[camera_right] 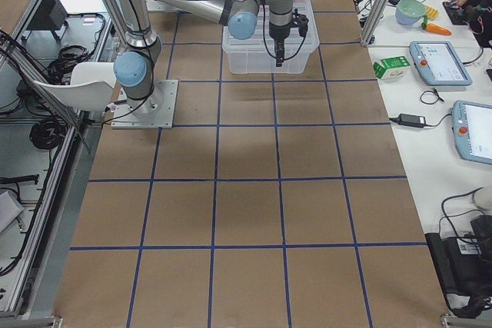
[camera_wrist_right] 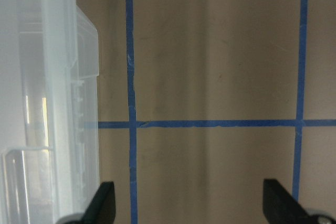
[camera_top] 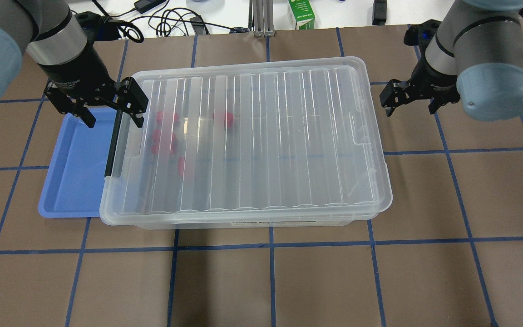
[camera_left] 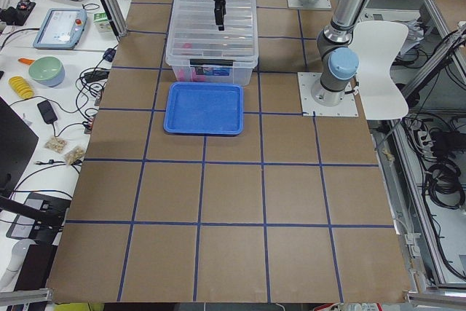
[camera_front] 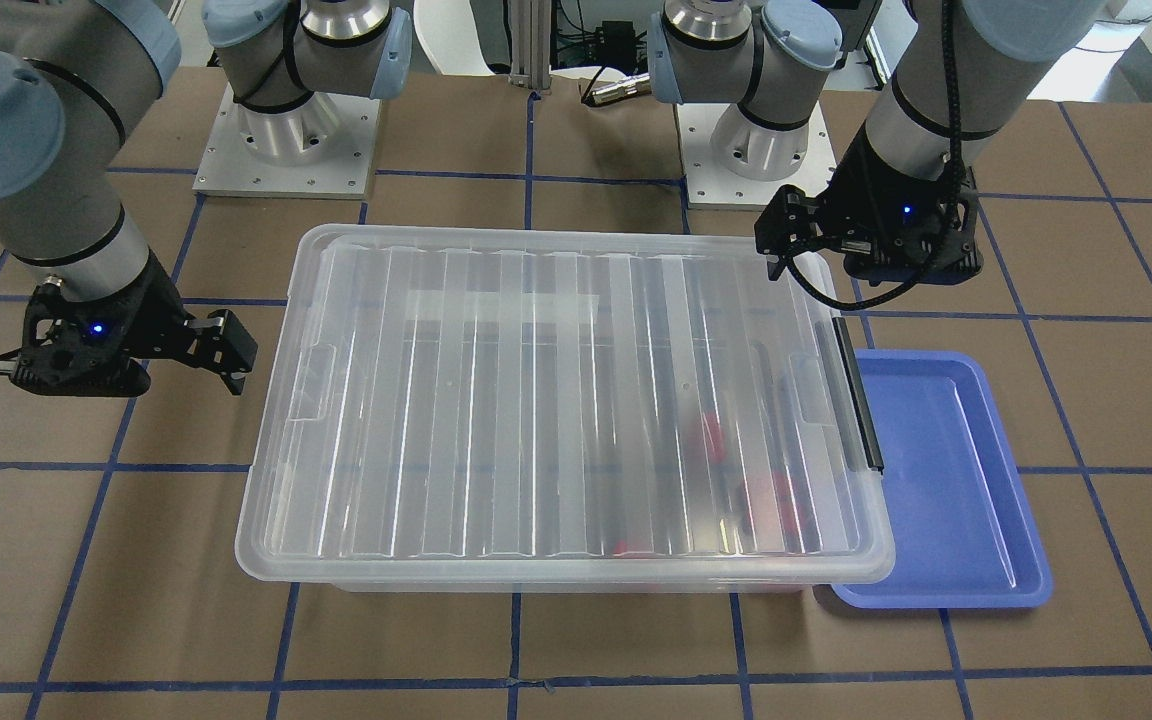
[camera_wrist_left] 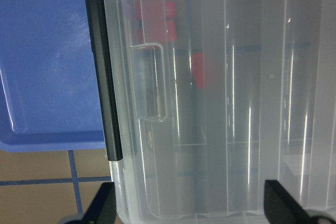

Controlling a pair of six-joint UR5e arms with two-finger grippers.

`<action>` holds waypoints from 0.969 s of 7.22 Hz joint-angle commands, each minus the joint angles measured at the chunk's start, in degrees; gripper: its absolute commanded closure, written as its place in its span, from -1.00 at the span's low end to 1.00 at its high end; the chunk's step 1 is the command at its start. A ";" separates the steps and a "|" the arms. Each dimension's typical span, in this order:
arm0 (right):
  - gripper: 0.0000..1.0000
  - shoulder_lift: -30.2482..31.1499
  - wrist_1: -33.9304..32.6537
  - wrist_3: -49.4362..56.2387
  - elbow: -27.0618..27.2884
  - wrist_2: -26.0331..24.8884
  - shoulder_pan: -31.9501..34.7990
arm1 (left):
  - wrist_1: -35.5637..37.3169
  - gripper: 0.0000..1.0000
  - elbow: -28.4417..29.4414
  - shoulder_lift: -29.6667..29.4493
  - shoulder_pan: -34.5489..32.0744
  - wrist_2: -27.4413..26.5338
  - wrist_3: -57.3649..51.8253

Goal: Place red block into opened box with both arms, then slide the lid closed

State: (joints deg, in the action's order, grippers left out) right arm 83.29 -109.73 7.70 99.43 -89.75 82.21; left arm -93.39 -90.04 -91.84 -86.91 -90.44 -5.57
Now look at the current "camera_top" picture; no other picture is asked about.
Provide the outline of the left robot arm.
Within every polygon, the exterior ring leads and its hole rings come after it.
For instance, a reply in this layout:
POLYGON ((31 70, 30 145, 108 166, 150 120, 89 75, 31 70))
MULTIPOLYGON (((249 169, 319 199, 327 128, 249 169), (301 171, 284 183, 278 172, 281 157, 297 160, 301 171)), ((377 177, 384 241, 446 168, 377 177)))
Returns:
POLYGON ((90 106, 108 106, 141 128, 147 96, 132 77, 112 79, 94 43, 63 0, 0 0, 0 97, 29 54, 48 76, 44 95, 58 113, 93 128, 90 106))

